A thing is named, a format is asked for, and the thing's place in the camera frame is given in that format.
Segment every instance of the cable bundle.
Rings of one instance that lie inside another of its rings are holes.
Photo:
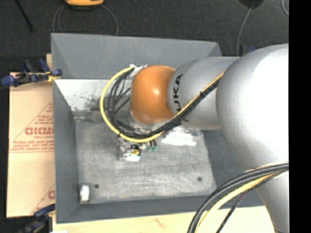
[[[182,124],[182,121],[184,118],[195,108],[195,106],[203,99],[205,98],[213,89],[215,89],[218,85],[218,82],[222,75],[224,74],[221,73],[218,77],[216,77],[209,85],[207,85],[199,94],[195,96],[185,107],[182,108],[174,117],[172,120],[169,122],[165,123],[163,126],[159,127],[158,129],[148,132],[148,133],[138,133],[133,127],[130,125],[126,125],[123,122],[117,121],[116,120],[116,113],[118,110],[121,108],[121,106],[116,109],[116,104],[120,101],[120,99],[129,91],[127,89],[126,91],[123,91],[124,89],[124,82],[125,79],[128,77],[128,75],[134,71],[135,67],[128,67],[116,75],[114,75],[106,84],[106,86],[103,89],[101,99],[100,99],[100,107],[101,107],[101,113],[103,116],[104,121],[108,125],[108,127],[124,138],[125,140],[132,141],[132,142],[137,142],[137,143],[143,143],[143,142],[148,142],[151,140],[156,139],[158,136],[162,135],[165,132],[168,132],[169,130],[179,126]],[[105,104],[105,97],[106,97],[106,92],[109,88],[109,86],[115,81],[113,84],[110,94],[108,96],[108,101],[107,104]],[[123,82],[121,91],[117,94],[118,88]]]
[[[221,231],[223,226],[226,224],[227,220],[229,219],[230,215],[233,213],[234,209],[238,206],[238,204],[255,188],[258,186],[266,183],[267,181],[275,178],[276,176],[280,175],[289,170],[289,164],[279,164],[279,165],[272,165],[268,167],[261,167],[258,169],[254,169],[249,171],[245,174],[235,177],[234,179],[224,183],[220,187],[218,187],[200,206],[197,210],[196,214],[194,215],[187,233],[197,233],[198,230],[202,227],[202,223],[207,221],[207,218],[216,210],[218,210],[222,205],[226,202],[231,200],[232,198],[236,197],[238,194],[243,193],[240,198],[235,202],[232,206],[231,210],[229,211],[228,215],[225,217],[223,222],[221,223],[220,227],[217,230],[217,233]],[[217,199],[221,198],[218,202],[216,202],[212,207],[212,202]],[[201,219],[204,211],[211,207],[204,217]]]

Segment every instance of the silver robot arm segment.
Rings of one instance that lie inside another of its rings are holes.
[[[218,87],[201,101],[185,124],[222,129],[241,166],[253,169],[289,161],[289,45],[262,48],[241,58],[210,57],[178,68],[168,102],[173,113],[225,70]],[[289,232],[288,172],[258,188],[277,233]]]

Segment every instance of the cardboard sheet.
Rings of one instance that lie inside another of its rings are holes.
[[[55,203],[52,83],[10,88],[7,217]]]

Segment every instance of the blue clamp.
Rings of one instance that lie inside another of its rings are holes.
[[[55,204],[48,205],[48,206],[36,211],[34,213],[34,217],[42,217],[42,216],[44,216],[47,213],[50,213],[52,211],[55,211]]]
[[[61,69],[50,70],[45,60],[39,60],[39,66],[43,72],[36,72],[29,60],[25,60],[22,63],[22,72],[13,75],[7,75],[1,78],[2,86],[19,86],[26,83],[36,83],[39,81],[52,80],[56,77],[60,77],[63,72]]]

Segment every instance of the small white object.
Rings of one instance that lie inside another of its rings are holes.
[[[80,202],[88,202],[89,201],[89,185],[82,184],[80,187]]]
[[[136,65],[130,65],[130,67],[134,67],[134,71],[130,74],[130,77],[133,78],[140,70],[146,68],[148,65],[144,66],[136,66]]]

